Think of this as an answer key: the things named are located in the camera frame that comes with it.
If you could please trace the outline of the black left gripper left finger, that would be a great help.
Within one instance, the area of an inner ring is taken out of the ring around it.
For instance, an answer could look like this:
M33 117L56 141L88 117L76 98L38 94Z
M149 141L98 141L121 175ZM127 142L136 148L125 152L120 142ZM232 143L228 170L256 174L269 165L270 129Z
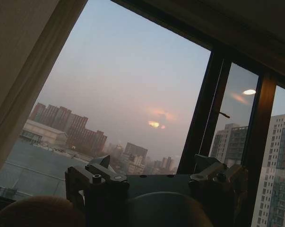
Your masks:
M97 200L124 198L130 184L125 175L110 168L110 156L91 160L85 166L70 166L65 172L66 198L78 209L87 208Z

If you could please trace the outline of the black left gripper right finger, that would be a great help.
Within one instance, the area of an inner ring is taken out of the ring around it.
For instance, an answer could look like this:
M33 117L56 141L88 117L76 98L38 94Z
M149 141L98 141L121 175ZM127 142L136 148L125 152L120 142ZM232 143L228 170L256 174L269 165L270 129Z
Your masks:
M214 157L196 154L195 168L190 175L189 187L204 205L226 204L239 213L247 199L248 170L239 164L228 167Z

